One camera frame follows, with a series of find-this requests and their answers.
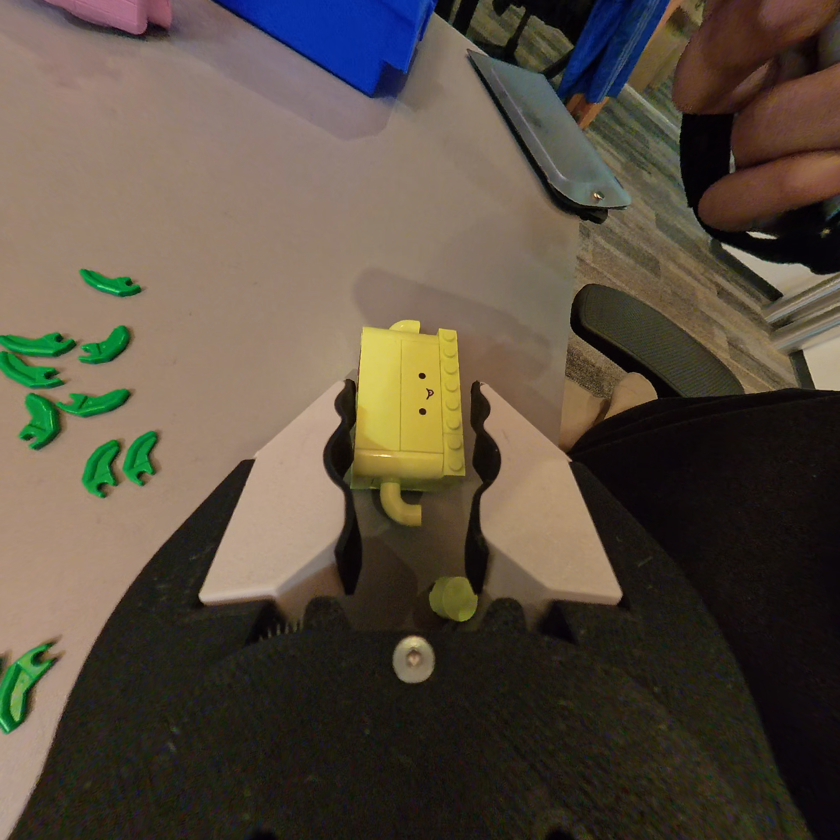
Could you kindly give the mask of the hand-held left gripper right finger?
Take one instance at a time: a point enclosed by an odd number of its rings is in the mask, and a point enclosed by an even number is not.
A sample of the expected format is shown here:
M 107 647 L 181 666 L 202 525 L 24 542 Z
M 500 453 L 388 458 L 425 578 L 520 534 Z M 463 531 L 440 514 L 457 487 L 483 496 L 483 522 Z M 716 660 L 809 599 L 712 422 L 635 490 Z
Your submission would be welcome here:
M 526 613 L 553 602 L 616 606 L 623 597 L 568 456 L 487 383 L 470 387 L 479 486 L 465 537 L 465 576 L 479 599 Z

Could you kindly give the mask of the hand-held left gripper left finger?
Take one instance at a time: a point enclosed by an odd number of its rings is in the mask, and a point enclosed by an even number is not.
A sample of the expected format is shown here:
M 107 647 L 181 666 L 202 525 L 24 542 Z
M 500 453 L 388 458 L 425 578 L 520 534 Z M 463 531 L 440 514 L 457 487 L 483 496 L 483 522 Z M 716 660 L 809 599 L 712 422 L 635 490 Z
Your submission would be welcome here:
M 206 606 L 273 601 L 304 611 L 352 595 L 362 540 L 345 477 L 356 387 L 333 384 L 258 451 L 199 596 Z

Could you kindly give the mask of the lime green toy brick pot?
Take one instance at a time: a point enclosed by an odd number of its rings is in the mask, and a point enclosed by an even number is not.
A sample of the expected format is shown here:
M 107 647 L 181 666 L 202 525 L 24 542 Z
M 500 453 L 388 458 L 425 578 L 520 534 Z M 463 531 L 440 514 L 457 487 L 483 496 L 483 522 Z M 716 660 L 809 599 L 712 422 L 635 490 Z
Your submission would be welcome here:
M 377 490 L 385 514 L 422 524 L 404 492 L 438 490 L 466 474 L 458 335 L 417 320 L 363 327 L 354 422 L 353 489 Z

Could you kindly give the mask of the person's right hand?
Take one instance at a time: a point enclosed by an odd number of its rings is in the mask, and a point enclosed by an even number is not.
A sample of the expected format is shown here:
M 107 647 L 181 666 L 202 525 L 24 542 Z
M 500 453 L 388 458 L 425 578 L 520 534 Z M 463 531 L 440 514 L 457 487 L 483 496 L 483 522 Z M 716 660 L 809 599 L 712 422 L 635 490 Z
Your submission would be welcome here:
M 734 171 L 699 202 L 700 220 L 740 232 L 838 194 L 838 65 L 805 73 L 832 1 L 706 2 L 673 82 L 684 114 L 734 116 Z

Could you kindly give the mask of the person's beige trouser leg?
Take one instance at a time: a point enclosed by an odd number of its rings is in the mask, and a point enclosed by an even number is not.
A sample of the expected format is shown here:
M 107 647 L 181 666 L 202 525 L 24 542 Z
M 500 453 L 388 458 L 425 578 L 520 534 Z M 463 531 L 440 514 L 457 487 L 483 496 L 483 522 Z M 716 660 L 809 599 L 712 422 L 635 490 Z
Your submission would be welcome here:
M 657 399 L 653 384 L 639 373 L 625 374 L 608 397 L 595 396 L 582 385 L 566 378 L 563 384 L 559 448 L 569 453 L 593 426 Z

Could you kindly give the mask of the lime green round peg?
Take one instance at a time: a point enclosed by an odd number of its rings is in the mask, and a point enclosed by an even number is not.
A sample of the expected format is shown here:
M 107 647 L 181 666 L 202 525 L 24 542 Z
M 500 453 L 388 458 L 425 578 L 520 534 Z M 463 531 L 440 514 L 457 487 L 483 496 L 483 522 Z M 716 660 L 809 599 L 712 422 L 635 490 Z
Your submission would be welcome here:
M 465 623 L 476 614 L 478 595 L 465 576 L 441 576 L 433 584 L 428 602 L 437 616 Z

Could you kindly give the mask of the grey metal plate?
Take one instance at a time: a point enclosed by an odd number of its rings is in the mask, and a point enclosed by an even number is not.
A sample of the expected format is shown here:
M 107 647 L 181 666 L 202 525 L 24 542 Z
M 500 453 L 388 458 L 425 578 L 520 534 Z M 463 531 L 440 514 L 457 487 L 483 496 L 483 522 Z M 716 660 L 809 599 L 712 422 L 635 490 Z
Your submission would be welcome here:
M 594 224 L 632 198 L 539 73 L 467 51 L 471 66 L 553 203 Z

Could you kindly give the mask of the scattered green leaf pieces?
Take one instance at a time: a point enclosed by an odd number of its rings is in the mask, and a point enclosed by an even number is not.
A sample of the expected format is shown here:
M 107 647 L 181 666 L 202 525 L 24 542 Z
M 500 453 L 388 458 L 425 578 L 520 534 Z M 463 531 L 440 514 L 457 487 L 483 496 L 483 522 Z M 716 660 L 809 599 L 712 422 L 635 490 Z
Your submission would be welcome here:
M 131 298 L 141 293 L 138 281 L 129 276 L 107 276 L 94 269 L 80 269 L 82 281 L 95 291 L 116 298 Z M 87 365 L 113 362 L 128 349 L 132 332 L 126 325 L 115 327 L 105 339 L 78 345 L 79 362 Z M 110 414 L 131 397 L 129 388 L 118 388 L 99 395 L 73 392 L 62 402 L 50 399 L 43 392 L 66 384 L 53 366 L 26 361 L 29 358 L 57 359 L 77 347 L 77 341 L 62 332 L 48 332 L 36 338 L 6 333 L 1 336 L 1 370 L 8 380 L 23 386 L 27 393 L 24 407 L 28 413 L 26 425 L 18 438 L 34 451 L 53 443 L 62 431 L 62 417 L 90 418 Z M 159 442 L 155 430 L 143 433 L 130 443 L 122 462 L 124 477 L 139 487 L 155 475 L 152 454 Z M 116 487 L 119 480 L 114 471 L 122 444 L 112 439 L 95 448 L 87 457 L 82 470 L 81 484 L 86 492 L 105 498 L 107 487 Z M 55 663 L 45 658 L 52 642 L 31 648 L 14 660 L 2 673 L 1 726 L 2 732 L 15 731 L 27 718 L 29 694 Z

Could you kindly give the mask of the blue plastic bin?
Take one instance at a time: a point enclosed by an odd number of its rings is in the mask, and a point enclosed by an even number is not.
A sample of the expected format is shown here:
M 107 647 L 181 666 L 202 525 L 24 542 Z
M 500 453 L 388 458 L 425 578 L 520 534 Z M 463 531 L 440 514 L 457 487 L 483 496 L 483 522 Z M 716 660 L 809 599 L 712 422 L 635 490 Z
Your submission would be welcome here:
M 435 1 L 218 1 L 218 5 L 373 97 L 404 78 Z

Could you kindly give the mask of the pink toy brick plant pot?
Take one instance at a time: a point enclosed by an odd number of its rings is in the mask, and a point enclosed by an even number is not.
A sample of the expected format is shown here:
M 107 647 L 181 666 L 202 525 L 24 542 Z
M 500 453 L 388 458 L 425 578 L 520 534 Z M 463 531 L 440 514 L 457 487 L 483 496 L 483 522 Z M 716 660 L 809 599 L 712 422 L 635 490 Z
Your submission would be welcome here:
M 150 27 L 169 30 L 171 1 L 47 1 L 74 18 L 124 34 L 141 36 Z

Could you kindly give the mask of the black desk frame bar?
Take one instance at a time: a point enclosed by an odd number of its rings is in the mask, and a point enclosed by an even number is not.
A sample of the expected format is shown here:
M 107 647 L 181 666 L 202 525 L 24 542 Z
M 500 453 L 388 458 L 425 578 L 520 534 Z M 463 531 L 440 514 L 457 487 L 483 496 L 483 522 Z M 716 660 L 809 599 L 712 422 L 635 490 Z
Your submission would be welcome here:
M 739 259 L 731 255 L 720 242 L 712 238 L 709 242 L 710 253 L 715 256 L 731 272 L 741 278 L 743 284 L 753 289 L 765 301 L 775 302 L 782 299 L 783 292 L 758 275 L 751 268 L 745 266 Z

